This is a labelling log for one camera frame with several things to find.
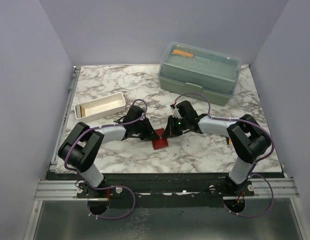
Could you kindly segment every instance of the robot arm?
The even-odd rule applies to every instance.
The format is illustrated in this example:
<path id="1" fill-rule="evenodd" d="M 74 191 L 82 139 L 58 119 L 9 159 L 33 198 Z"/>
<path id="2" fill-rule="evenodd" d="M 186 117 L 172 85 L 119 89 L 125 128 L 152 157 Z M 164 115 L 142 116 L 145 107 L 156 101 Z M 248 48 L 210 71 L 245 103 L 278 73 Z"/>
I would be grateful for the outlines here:
<path id="1" fill-rule="evenodd" d="M 228 177 L 233 187 L 236 188 L 246 181 L 257 157 L 271 145 L 271 140 L 263 131 L 253 125 L 243 123 L 241 120 L 259 125 L 248 114 L 238 120 L 232 118 L 230 121 L 212 119 L 207 114 L 198 115 L 190 102 L 182 101 L 176 105 L 174 114 L 168 117 L 167 127 L 162 138 L 180 136 L 184 130 L 230 138 L 238 157 Z"/>
<path id="2" fill-rule="evenodd" d="M 117 126 L 102 127 L 98 130 L 89 131 L 80 140 L 81 142 L 85 142 L 85 146 L 76 144 L 70 153 L 67 163 L 75 167 L 88 183 L 94 187 L 98 187 L 104 180 L 104 176 L 100 173 L 94 161 L 102 144 L 121 141 L 127 138 L 140 138 L 143 141 L 160 138 L 147 117 L 132 124 L 125 124 L 138 119 L 143 113 L 144 110 L 142 108 L 133 105 L 128 110 L 127 115 L 116 121 Z M 77 123 L 60 146 L 58 156 L 65 161 L 72 145 L 89 128 L 90 126 L 83 122 Z"/>

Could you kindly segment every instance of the white wall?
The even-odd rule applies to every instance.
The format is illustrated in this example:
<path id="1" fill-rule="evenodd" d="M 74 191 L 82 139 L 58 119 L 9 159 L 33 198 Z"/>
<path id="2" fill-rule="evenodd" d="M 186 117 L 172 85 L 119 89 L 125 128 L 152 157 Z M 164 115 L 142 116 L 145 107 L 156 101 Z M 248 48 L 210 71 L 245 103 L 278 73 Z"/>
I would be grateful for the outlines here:
<path id="1" fill-rule="evenodd" d="M 252 76 L 285 172 L 310 226 L 310 0 L 290 0 L 257 55 Z"/>
<path id="2" fill-rule="evenodd" d="M 170 41 L 252 64 L 288 0 L 39 0 L 74 65 L 159 63 Z"/>
<path id="3" fill-rule="evenodd" d="M 23 239 L 72 68 L 37 0 L 0 1 L 0 240 Z"/>

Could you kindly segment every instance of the marble tabletop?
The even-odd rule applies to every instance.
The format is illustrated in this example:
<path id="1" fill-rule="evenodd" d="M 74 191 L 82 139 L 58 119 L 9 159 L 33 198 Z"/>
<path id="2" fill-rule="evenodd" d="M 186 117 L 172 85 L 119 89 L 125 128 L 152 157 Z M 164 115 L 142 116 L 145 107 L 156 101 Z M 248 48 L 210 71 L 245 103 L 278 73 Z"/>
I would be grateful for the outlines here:
<path id="1" fill-rule="evenodd" d="M 124 94 L 126 110 L 86 124 L 101 126 L 112 123 L 126 114 L 135 99 L 144 99 L 148 104 L 147 117 L 153 128 L 165 128 L 168 116 L 172 114 L 170 105 L 179 95 L 160 88 L 158 71 L 157 64 L 82 66 L 63 140 L 77 123 L 74 105 L 117 92 Z M 208 110 L 204 101 L 189 97 L 180 100 L 190 101 L 198 114 Z M 225 106 L 212 104 L 211 114 L 227 118 L 251 114 L 268 130 L 248 65 L 241 66 L 234 97 Z M 225 137 L 219 135 L 189 132 L 169 138 L 168 143 L 169 147 L 154 150 L 151 141 L 138 138 L 129 138 L 117 144 L 109 142 L 99 149 L 95 164 L 102 173 L 220 173 L 229 172 L 237 157 L 233 146 L 227 145 Z M 64 168 L 63 160 L 57 158 L 56 173 L 70 173 Z M 259 162 L 254 171 L 281 172 L 276 152 Z"/>

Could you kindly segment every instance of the black mount plate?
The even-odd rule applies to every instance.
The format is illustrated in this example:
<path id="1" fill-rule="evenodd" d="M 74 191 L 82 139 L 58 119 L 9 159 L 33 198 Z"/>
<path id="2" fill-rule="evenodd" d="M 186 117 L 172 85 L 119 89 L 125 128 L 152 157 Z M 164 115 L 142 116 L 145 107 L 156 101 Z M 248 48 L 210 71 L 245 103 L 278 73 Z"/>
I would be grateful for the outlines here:
<path id="1" fill-rule="evenodd" d="M 224 207 L 223 197 L 253 196 L 248 190 L 250 181 L 237 191 L 229 191 L 226 185 L 227 173 L 211 174 L 105 174 L 106 180 L 100 187 L 126 186 L 136 197 L 137 208 L 177 208 L 177 207 Z M 93 190 L 81 183 L 83 192 L 80 199 L 106 198 L 104 190 Z M 130 208 L 131 194 L 123 189 L 117 193 L 110 190 L 111 208 Z"/>

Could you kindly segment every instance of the gray plastic storage box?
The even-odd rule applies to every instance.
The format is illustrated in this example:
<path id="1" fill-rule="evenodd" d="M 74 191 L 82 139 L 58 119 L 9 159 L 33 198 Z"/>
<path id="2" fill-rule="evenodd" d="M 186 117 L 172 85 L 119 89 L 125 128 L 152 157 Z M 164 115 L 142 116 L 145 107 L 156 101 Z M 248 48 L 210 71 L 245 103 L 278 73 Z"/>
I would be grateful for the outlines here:
<path id="1" fill-rule="evenodd" d="M 171 42 L 160 63 L 158 78 L 162 89 L 178 94 L 200 93 L 211 103 L 224 106 L 234 95 L 240 70 L 239 58 Z M 203 100 L 197 95 L 190 97 Z"/>

